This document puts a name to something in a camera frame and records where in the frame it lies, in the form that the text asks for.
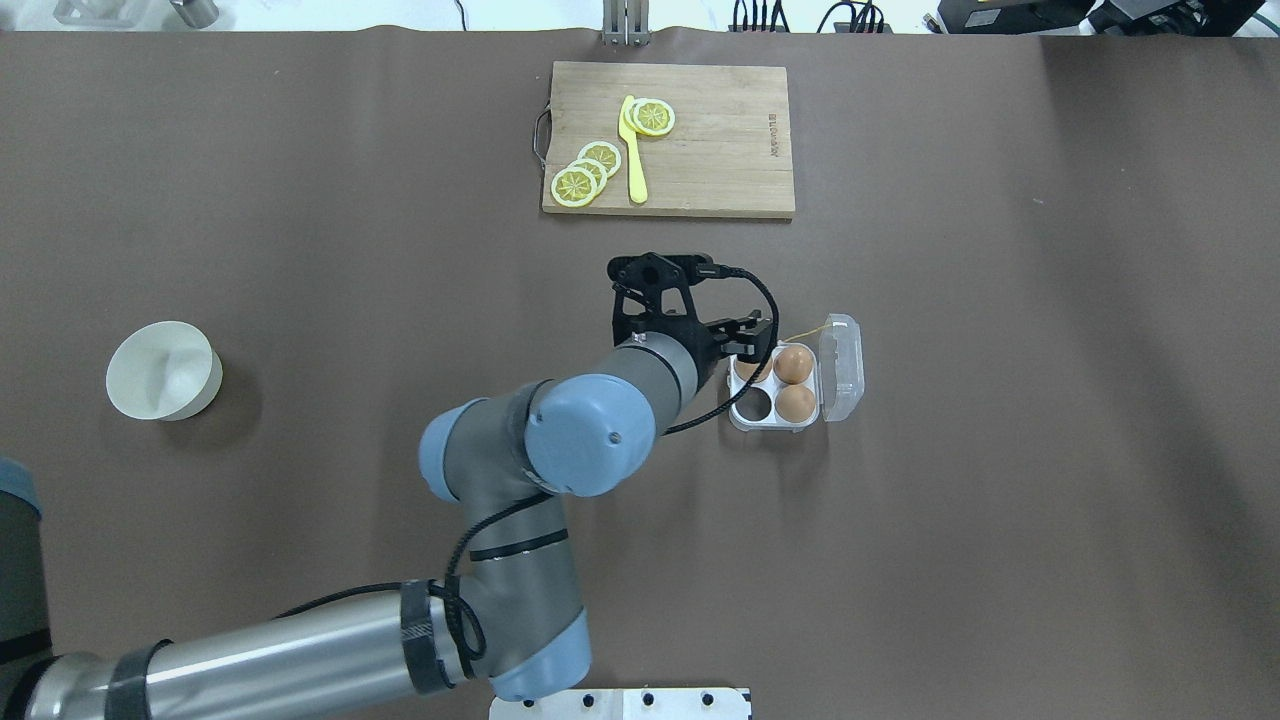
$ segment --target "white bowl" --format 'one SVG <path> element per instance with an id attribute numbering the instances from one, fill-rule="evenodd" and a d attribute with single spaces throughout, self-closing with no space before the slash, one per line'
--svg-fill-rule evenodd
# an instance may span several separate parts
<path id="1" fill-rule="evenodd" d="M 106 396 L 134 420 L 182 420 L 204 410 L 223 384 L 209 338 L 178 320 L 131 334 L 106 366 Z"/>

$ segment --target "metal bracket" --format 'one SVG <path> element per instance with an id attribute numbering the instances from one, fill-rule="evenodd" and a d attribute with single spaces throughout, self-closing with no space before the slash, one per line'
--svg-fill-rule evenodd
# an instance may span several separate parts
<path id="1" fill-rule="evenodd" d="M 649 45 L 649 0 L 604 0 L 605 45 Z"/>
<path id="2" fill-rule="evenodd" d="M 571 689 L 539 701 L 489 706 L 489 720 L 750 720 L 745 688 Z"/>

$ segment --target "egg carton lid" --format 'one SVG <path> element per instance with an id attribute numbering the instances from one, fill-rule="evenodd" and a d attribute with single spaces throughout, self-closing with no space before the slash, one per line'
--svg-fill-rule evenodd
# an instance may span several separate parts
<path id="1" fill-rule="evenodd" d="M 863 331 L 849 315 L 827 315 L 818 340 L 818 387 L 822 416 L 828 423 L 847 418 L 867 389 L 863 375 Z"/>

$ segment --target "cutting board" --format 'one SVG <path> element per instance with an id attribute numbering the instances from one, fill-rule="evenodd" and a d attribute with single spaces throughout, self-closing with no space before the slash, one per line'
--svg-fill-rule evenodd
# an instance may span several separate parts
<path id="1" fill-rule="evenodd" d="M 649 201 L 627 193 L 627 146 L 618 110 L 627 95 L 658 97 L 676 110 L 666 137 L 640 137 Z M 552 136 L 543 210 L 598 215 L 783 218 L 795 215 L 791 110 L 786 68 L 568 63 L 552 69 Z M 552 200 L 550 179 L 579 150 L 607 140 L 622 168 L 585 208 Z"/>

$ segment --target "blue joint cover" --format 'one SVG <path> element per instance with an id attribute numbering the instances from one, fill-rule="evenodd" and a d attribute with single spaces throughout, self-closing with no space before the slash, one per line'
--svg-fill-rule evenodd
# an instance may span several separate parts
<path id="1" fill-rule="evenodd" d="M 556 639 L 489 682 L 493 694 L 507 702 L 540 700 L 579 684 L 590 669 L 591 638 L 584 607 Z"/>
<path id="2" fill-rule="evenodd" d="M 426 479 L 426 484 L 430 486 L 435 497 L 445 502 L 461 502 L 449 489 L 449 484 L 444 482 L 444 447 L 449 443 L 449 433 L 453 432 L 453 425 L 467 411 L 467 407 L 484 400 L 489 398 L 477 397 L 431 420 L 431 424 L 422 433 L 422 439 L 417 443 L 417 469 L 422 473 L 422 478 Z"/>
<path id="3" fill-rule="evenodd" d="M 591 497 L 640 469 L 655 436 L 653 407 L 634 384 L 577 375 L 538 402 L 525 427 L 525 451 L 556 492 Z"/>
<path id="4" fill-rule="evenodd" d="M 24 501 L 36 511 L 36 518 L 42 518 L 40 501 L 36 500 L 36 483 L 31 479 L 31 471 L 17 460 L 9 460 L 0 455 L 0 492 L 9 493 Z"/>

